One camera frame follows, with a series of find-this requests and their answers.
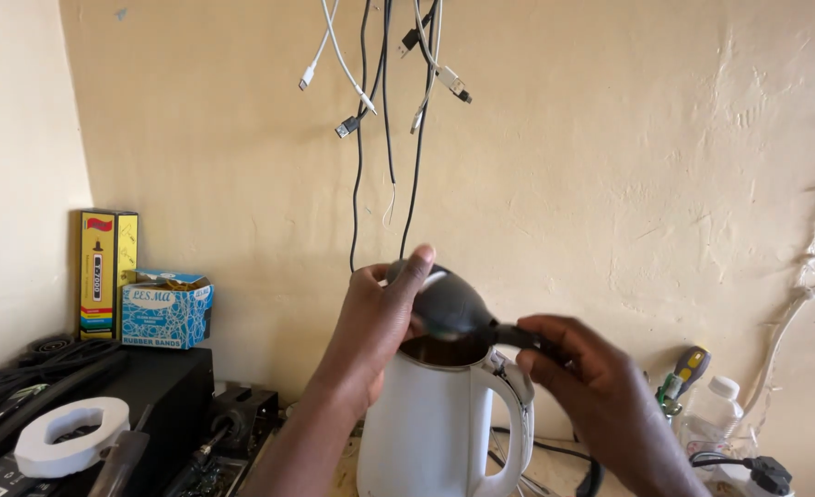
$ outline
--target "hand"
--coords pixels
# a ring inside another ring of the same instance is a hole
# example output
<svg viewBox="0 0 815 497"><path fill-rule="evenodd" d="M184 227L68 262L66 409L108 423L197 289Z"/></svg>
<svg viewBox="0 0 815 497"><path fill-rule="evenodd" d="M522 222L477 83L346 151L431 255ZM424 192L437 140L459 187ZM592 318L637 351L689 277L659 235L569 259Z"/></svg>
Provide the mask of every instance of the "hand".
<svg viewBox="0 0 815 497"><path fill-rule="evenodd" d="M591 456L637 495L708 496L631 357L574 318L533 316L518 327L540 333L572 359L570 370L534 350L518 366L567 412Z"/></svg>
<svg viewBox="0 0 815 497"><path fill-rule="evenodd" d="M349 280L334 335L311 387L341 394L356 419L380 396L382 370L408 335L413 298L435 262L435 249L417 247L401 274L386 288L389 265L361 268Z"/></svg>

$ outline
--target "kettle handle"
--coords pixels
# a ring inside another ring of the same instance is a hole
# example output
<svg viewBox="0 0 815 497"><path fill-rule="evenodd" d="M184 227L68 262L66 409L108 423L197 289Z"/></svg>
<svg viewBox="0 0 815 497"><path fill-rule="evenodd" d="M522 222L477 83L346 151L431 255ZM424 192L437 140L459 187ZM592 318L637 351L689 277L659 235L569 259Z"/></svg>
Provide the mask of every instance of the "kettle handle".
<svg viewBox="0 0 815 497"><path fill-rule="evenodd" d="M518 485L521 473L530 463L530 455L533 451L533 386L529 382L529 378L520 373L514 364L507 364L504 371L505 374L495 375L483 368L472 368L473 383L477 382L479 387L493 390L505 401L505 406L509 410L509 422L512 431L512 436L509 437L509 453L505 458L505 465L497 474L489 477L483 476L483 472L481 472L480 480L472 492L472 497L502 497L508 495ZM518 378L506 376L512 371L517 372L515 376L518 376ZM515 381L518 385L512 386L505 378ZM527 386L530 388L529 394L526 391ZM485 429L485 433L490 433L489 425ZM483 461L486 462L487 438L484 438L483 446L480 452L483 454ZM484 464L480 466L480 470L483 471L483 468Z"/></svg>

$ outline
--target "white kettle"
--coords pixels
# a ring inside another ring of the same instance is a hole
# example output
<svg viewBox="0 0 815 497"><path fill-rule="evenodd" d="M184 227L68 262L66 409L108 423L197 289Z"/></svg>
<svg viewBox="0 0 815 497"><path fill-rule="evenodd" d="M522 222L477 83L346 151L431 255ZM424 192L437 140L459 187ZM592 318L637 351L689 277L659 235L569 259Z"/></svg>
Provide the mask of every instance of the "white kettle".
<svg viewBox="0 0 815 497"><path fill-rule="evenodd" d="M504 468L487 477L492 392L508 406L512 436ZM533 397L530 378L492 347L405 342L365 418L358 495L505 497L530 463Z"/></svg>

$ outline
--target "yellow box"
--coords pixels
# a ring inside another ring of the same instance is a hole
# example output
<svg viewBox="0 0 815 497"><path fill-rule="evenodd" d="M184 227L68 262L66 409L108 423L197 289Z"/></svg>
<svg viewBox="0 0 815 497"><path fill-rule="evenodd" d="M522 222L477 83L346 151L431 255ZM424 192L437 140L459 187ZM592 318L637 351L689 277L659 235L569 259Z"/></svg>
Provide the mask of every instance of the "yellow box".
<svg viewBox="0 0 815 497"><path fill-rule="evenodd" d="M83 209L80 336L122 339L122 287L134 283L137 212Z"/></svg>

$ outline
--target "rubber band box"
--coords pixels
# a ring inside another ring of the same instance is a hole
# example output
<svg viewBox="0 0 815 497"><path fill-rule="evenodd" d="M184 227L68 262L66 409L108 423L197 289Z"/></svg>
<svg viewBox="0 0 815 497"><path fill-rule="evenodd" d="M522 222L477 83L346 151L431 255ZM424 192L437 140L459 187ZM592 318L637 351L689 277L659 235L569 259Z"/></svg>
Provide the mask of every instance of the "rubber band box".
<svg viewBox="0 0 815 497"><path fill-rule="evenodd" d="M122 289L122 342L190 348L210 336L214 285L200 274L136 269Z"/></svg>
<svg viewBox="0 0 815 497"><path fill-rule="evenodd" d="M137 212L80 212L80 336L121 338L122 288L134 283Z"/></svg>

